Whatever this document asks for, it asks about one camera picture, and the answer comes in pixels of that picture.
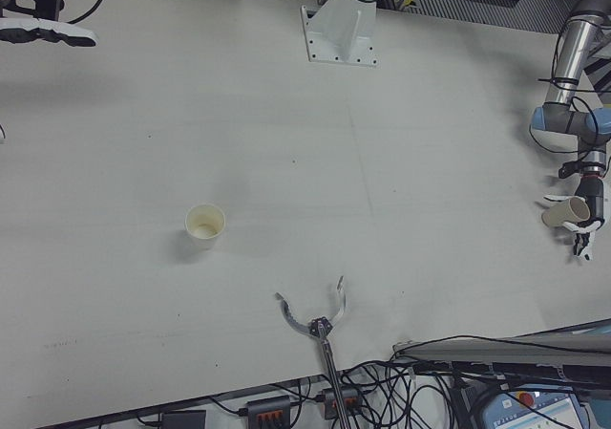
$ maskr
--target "paper cup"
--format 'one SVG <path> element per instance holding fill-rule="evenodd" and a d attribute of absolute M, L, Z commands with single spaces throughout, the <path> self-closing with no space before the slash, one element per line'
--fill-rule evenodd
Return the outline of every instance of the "paper cup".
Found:
<path fill-rule="evenodd" d="M 213 204 L 200 204 L 189 210 L 184 227 L 197 247 L 209 249 L 225 228 L 225 215 Z"/>
<path fill-rule="evenodd" d="M 547 226 L 562 226 L 563 222 L 587 221 L 590 218 L 590 208 L 584 200 L 572 197 L 553 205 L 541 214 L 541 220 Z"/>

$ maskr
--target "robotic hand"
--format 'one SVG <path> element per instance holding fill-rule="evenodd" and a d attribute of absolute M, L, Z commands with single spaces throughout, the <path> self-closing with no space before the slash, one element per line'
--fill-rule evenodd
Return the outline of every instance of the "robotic hand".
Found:
<path fill-rule="evenodd" d="M 611 189 L 609 184 L 601 177 L 591 176 L 581 178 L 579 188 L 574 197 L 581 198 L 590 210 L 590 218 L 587 221 L 573 224 L 564 222 L 562 226 L 572 233 L 575 233 L 575 243 L 573 244 L 573 255 L 582 257 L 585 260 L 594 258 L 594 240 L 596 231 L 601 228 L 611 216 Z M 562 202 L 572 198 L 571 196 L 545 195 L 545 200 L 549 202 Z"/>
<path fill-rule="evenodd" d="M 92 47 L 97 44 L 94 32 L 73 24 L 57 21 L 63 0 L 32 0 L 34 8 L 20 6 L 17 0 L 0 0 L 2 10 L 16 11 L 33 18 L 0 18 L 0 40 L 13 44 L 43 39 L 48 42 L 64 41 L 73 47 Z"/>
<path fill-rule="evenodd" d="M 579 79 L 587 60 L 590 46 L 600 27 L 609 23 L 611 0 L 578 0 L 563 25 L 566 32 L 562 49 L 554 53 L 555 61 L 545 103 L 536 108 L 531 128 L 576 136 L 577 159 L 568 161 L 558 171 L 560 179 L 579 174 L 581 180 L 575 197 L 584 200 L 590 210 L 587 221 L 573 224 L 564 222 L 576 234 L 573 253 L 586 260 L 593 258 L 596 232 L 611 215 L 609 186 L 602 179 L 606 174 L 606 144 L 611 140 L 611 109 L 571 110 Z M 571 197 L 547 195 L 550 202 L 561 202 Z"/>

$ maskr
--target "connector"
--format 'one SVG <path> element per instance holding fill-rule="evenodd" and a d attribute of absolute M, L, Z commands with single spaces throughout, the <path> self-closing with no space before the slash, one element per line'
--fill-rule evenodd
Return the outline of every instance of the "connector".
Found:
<path fill-rule="evenodd" d="M 290 426 L 290 398 L 263 398 L 246 403 L 248 429 L 277 429 Z"/>
<path fill-rule="evenodd" d="M 324 403 L 325 419 L 336 419 L 337 418 L 337 402 L 335 395 L 331 388 L 324 389 L 319 394 L 321 401 Z M 342 396 L 344 397 L 344 404 L 348 413 L 359 414 L 361 413 L 361 405 L 363 399 L 359 394 L 358 388 L 354 386 L 345 386 L 342 388 Z"/>
<path fill-rule="evenodd" d="M 161 429 L 204 429 L 206 426 L 206 411 L 165 412 L 162 421 Z"/>

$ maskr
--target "gray connector block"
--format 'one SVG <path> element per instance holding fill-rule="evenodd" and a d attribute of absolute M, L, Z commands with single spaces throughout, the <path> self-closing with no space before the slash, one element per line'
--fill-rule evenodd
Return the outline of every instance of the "gray connector block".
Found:
<path fill-rule="evenodd" d="M 335 395 L 333 394 L 333 390 L 331 388 L 324 389 L 322 391 L 325 406 L 325 419 L 336 419 L 337 418 L 337 408 L 335 402 Z M 358 393 L 358 389 L 352 386 L 345 386 L 342 388 L 342 396 L 344 397 L 344 403 L 346 405 L 346 409 L 348 410 L 348 414 L 350 415 L 350 411 L 354 414 L 361 413 L 361 404 L 363 400 Z"/>
<path fill-rule="evenodd" d="M 290 426 L 290 398 L 263 398 L 246 403 L 248 429 L 276 429 Z"/>

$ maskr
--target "metal rod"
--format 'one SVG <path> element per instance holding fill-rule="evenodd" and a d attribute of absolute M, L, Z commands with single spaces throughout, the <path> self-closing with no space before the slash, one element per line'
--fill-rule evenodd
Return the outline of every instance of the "metal rod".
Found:
<path fill-rule="evenodd" d="M 344 402 L 344 395 L 342 394 L 342 384 L 337 376 L 337 369 L 335 368 L 335 362 L 333 361 L 331 344 L 326 338 L 321 339 L 320 344 L 321 351 L 327 365 L 328 379 L 331 382 L 331 388 L 333 389 L 333 394 L 335 395 L 335 408 L 337 410 L 337 416 L 340 420 L 340 427 L 342 429 L 350 429 L 348 412 L 346 411 L 346 403 Z"/>

